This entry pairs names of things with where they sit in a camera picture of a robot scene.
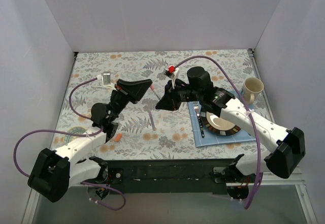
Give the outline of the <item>white acrylic marker pink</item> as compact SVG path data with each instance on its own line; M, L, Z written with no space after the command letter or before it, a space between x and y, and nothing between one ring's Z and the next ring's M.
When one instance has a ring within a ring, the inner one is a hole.
M161 99L161 97L159 96L159 94L157 93L157 91L155 90L155 91L152 91L154 94L155 94L155 96L158 98L158 100L160 100Z

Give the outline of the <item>purple highlighter pen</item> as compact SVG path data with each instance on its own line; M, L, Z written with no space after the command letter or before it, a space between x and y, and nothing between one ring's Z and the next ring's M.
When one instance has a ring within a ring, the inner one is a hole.
M151 111L149 111L149 118L150 118L152 130L153 131L156 131L156 127L155 127L155 124L154 124L154 119L153 119L153 116L152 116L152 112Z

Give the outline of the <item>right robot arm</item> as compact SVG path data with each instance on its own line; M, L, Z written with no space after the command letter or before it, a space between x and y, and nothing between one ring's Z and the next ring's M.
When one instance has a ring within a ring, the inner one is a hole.
M198 101L206 112L227 120L266 147L267 152L260 157L241 154L221 172L221 177L241 182L259 169L272 172L288 179L301 159L305 156L304 133L295 127L289 130L276 125L244 105L232 93L215 87L210 75L203 67L193 67L187 71L188 83L177 78L178 68L170 66L164 74L170 78L165 93L157 103L157 110L176 111L183 102Z

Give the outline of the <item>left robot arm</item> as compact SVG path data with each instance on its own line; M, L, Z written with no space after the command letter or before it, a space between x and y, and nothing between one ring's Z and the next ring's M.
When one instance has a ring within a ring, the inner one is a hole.
M39 153L28 178L28 186L54 203L64 196L68 188L84 181L108 183L107 162L96 156L86 156L114 137L118 129L115 119L128 103L139 102L151 85L150 79L134 82L119 79L109 103L92 106L92 126L85 133L55 150L45 148Z

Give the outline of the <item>floral tablecloth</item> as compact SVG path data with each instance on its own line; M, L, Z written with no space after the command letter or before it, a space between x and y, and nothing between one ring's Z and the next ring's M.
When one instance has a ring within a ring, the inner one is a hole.
M57 130L88 128L90 109L95 103L107 103L111 91L95 81L96 75L107 71L111 82L122 79L137 81L151 79L162 96L168 78L164 69L179 65L179 78L186 81L189 68L201 66L209 72L215 86L231 90L241 88L244 81L257 77L255 64L245 50L210 51L156 51L120 53L80 53L76 57L68 90L57 123ZM254 155L256 143L233 143L199 147L195 146L187 104L176 112L156 110L158 98L148 90L137 104L128 104L117 118L119 142L110 140L92 151L102 159L195 159L234 158L239 154ZM152 130L149 111L152 112L156 131Z

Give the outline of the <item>brown striped plate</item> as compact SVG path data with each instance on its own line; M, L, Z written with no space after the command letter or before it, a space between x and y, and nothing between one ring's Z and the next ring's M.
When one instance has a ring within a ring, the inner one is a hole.
M225 119L219 118L215 114L207 112L204 109L200 111L200 118L203 126L217 136L232 136L241 130L239 126Z

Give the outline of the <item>blue checkered placemat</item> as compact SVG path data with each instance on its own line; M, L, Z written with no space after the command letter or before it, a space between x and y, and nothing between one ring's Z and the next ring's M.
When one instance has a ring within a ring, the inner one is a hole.
M193 109L193 102L188 102L188 109L190 114L190 120L192 125L192 131L194 135L195 146L198 147L205 147L205 146L212 146L212 145L222 145L222 144L233 144L233 143L244 143L244 142L251 142L255 140L255 137L251 136L244 130L240 130L238 133L232 136L221 137L211 133L203 126L205 137L202 138L199 130L199 124L197 120L197 115Z

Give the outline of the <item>patterned small bowl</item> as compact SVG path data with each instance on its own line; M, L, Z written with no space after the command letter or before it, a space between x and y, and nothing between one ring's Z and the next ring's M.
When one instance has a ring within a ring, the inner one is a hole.
M71 141L73 141L75 138L77 138L76 136L72 136L72 134L80 135L80 134L84 134L85 132L86 132L86 128L84 127L81 126L72 127L68 131L69 134L64 136L63 142L65 144L68 144Z

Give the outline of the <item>cream mug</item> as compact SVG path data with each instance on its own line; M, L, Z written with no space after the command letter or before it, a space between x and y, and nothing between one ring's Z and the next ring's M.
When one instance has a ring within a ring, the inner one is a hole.
M256 97L264 90L263 82L258 78L248 78L242 85L241 95L248 105L252 105Z

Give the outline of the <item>black handled fork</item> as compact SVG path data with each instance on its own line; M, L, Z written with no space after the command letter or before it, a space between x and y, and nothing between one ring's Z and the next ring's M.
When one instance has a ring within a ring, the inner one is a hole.
M200 130L200 134L201 137L204 138L205 134L204 134L204 130L203 130L203 125L202 125L202 121L200 118L200 109L199 109L199 102L198 101L194 101L193 102L193 109L197 115L197 120L198 120L198 124L199 124L199 130Z

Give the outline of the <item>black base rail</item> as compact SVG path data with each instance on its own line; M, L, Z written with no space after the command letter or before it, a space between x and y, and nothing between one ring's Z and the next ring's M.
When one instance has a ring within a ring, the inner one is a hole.
M245 198L255 175L232 176L232 159L104 161L95 156L76 164L72 186L108 185L123 193L212 193Z

